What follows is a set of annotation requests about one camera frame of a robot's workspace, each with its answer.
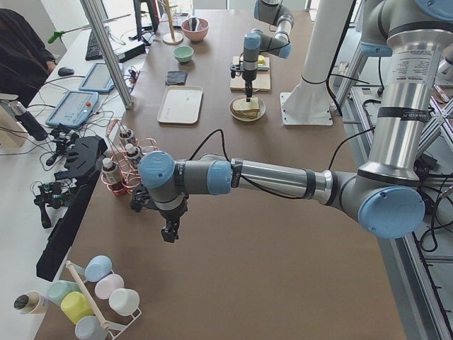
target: person's hand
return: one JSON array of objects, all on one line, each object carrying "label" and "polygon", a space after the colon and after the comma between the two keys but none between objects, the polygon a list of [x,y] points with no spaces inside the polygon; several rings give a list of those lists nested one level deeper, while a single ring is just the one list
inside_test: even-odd
[{"label": "person's hand", "polygon": [[57,67],[57,64],[55,64],[55,62],[47,62],[47,70],[49,71],[49,74],[52,73],[55,67]]}]

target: black mouse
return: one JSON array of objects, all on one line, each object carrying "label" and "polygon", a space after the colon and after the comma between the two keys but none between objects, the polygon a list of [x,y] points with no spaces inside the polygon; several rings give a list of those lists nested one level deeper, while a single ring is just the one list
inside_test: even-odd
[{"label": "black mouse", "polygon": [[72,74],[74,74],[74,70],[68,67],[60,67],[60,69],[58,70],[58,75],[60,77],[71,76]]}]

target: brown table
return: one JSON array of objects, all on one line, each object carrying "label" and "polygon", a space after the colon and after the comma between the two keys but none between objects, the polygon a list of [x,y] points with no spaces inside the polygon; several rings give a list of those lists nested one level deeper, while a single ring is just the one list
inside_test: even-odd
[{"label": "brown table", "polygon": [[[171,56],[175,47],[162,43],[167,30],[161,24],[124,123],[176,159],[189,157],[209,132],[222,128],[230,157],[326,169],[345,138],[341,120],[332,127],[285,127],[278,99],[299,82],[309,15],[295,14],[291,57],[270,57],[272,91],[258,94],[267,110],[255,123],[229,114],[239,95],[229,90],[229,64],[241,53],[245,33],[268,26],[246,11],[197,15],[210,22],[210,31],[202,42],[184,40],[195,50],[185,65]],[[159,125],[165,75],[177,69],[188,70],[187,85],[203,87],[200,119],[191,126]],[[202,153],[221,150],[216,136]],[[347,146],[334,169],[355,170]],[[376,239],[333,208],[244,189],[194,195],[180,239],[168,244],[160,215],[137,214],[129,203],[130,197],[115,198],[100,183],[69,255],[82,266],[95,255],[109,256],[126,288],[139,292],[143,315],[122,339],[405,339]],[[118,320],[105,302],[100,306]],[[74,325],[51,306],[36,339],[74,339]]]}]

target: person in dark clothing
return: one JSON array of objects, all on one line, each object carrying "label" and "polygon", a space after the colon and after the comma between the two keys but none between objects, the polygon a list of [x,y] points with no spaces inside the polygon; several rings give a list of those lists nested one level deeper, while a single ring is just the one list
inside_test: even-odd
[{"label": "person in dark clothing", "polygon": [[55,68],[55,58],[24,17],[0,8],[0,93],[26,107]]}]

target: mug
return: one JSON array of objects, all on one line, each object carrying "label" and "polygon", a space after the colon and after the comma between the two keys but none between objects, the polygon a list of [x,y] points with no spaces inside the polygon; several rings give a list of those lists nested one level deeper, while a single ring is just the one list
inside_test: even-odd
[{"label": "mug", "polygon": [[107,300],[114,290],[124,287],[125,282],[121,276],[118,274],[109,274],[96,284],[94,293],[101,300]]},{"label": "mug", "polygon": [[19,309],[21,314],[41,314],[47,310],[48,301],[39,292],[32,290],[25,295],[28,301],[25,306]]},{"label": "mug", "polygon": [[89,315],[77,322],[75,333],[78,340],[105,340],[108,329],[101,327],[97,317]]},{"label": "mug", "polygon": [[118,288],[108,298],[110,308],[119,315],[126,317],[131,315],[139,307],[140,296],[133,289]]},{"label": "mug", "polygon": [[90,282],[98,282],[112,272],[112,261],[104,255],[93,257],[85,268],[85,277]]},{"label": "mug", "polygon": [[66,295],[60,308],[74,324],[77,324],[82,317],[94,314],[85,296],[80,292],[70,292]]},{"label": "mug", "polygon": [[62,304],[66,295],[70,292],[80,292],[77,283],[65,280],[55,281],[47,291],[47,297],[57,306]]}]

